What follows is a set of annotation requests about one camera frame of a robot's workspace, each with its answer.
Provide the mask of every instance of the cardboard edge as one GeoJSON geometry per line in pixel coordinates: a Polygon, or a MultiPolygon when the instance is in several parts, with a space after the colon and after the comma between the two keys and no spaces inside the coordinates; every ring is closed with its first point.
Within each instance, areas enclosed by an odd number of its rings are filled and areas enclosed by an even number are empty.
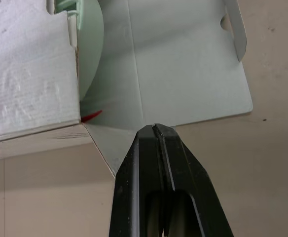
{"type": "Polygon", "coordinates": [[[241,61],[246,53],[247,37],[242,15],[237,0],[223,0],[234,33],[234,45],[238,61],[241,61]]]}
{"type": "Polygon", "coordinates": [[[137,131],[83,123],[99,153],[115,177],[137,131]]]}

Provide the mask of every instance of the white cardboard box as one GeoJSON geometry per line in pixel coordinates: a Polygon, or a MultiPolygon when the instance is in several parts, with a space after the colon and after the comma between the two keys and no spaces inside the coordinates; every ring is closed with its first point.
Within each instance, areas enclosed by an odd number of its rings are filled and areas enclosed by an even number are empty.
{"type": "Polygon", "coordinates": [[[100,0],[102,57],[80,103],[67,13],[0,2],[0,158],[95,142],[113,174],[136,131],[247,113],[236,0],[100,0]],[[233,35],[221,28],[227,9],[233,35]],[[103,112],[89,123],[84,116],[103,112]]]}

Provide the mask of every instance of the box flap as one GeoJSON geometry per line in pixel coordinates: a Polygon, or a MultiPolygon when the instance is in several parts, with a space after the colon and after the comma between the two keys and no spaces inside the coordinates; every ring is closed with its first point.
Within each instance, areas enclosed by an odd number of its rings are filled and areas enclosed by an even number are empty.
{"type": "Polygon", "coordinates": [[[108,164],[123,159],[132,143],[131,137],[122,141],[119,129],[176,126],[252,110],[238,60],[246,35],[236,1],[227,1],[235,43],[220,26],[222,0],[101,0],[100,6],[104,49],[81,110],[103,110],[87,129],[108,164]],[[113,132],[103,126],[115,129],[111,138],[102,136],[102,130],[113,132]],[[120,143],[122,158],[112,149],[120,143]]]}
{"type": "Polygon", "coordinates": [[[137,130],[124,130],[88,123],[84,126],[115,176],[131,147],[137,130]]]}
{"type": "Polygon", "coordinates": [[[237,58],[241,61],[246,53],[247,38],[242,15],[237,0],[224,0],[229,15],[229,20],[234,33],[234,45],[237,58]]]}
{"type": "Polygon", "coordinates": [[[0,136],[76,124],[78,105],[67,13],[50,15],[46,0],[0,1],[0,136]]]}

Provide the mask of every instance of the beige wall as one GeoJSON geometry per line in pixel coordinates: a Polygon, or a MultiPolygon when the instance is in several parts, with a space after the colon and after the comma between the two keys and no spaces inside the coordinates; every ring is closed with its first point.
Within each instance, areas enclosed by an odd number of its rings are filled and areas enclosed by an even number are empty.
{"type": "Polygon", "coordinates": [[[238,2],[253,112],[177,130],[208,170],[235,236],[288,236],[288,0],[238,2]]]}

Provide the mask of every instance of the black clamp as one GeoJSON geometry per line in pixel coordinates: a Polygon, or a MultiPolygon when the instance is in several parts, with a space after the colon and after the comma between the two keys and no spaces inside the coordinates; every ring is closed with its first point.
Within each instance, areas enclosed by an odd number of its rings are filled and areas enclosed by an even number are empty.
{"type": "Polygon", "coordinates": [[[211,180],[174,129],[137,132],[116,174],[109,237],[232,237],[211,180]]]}

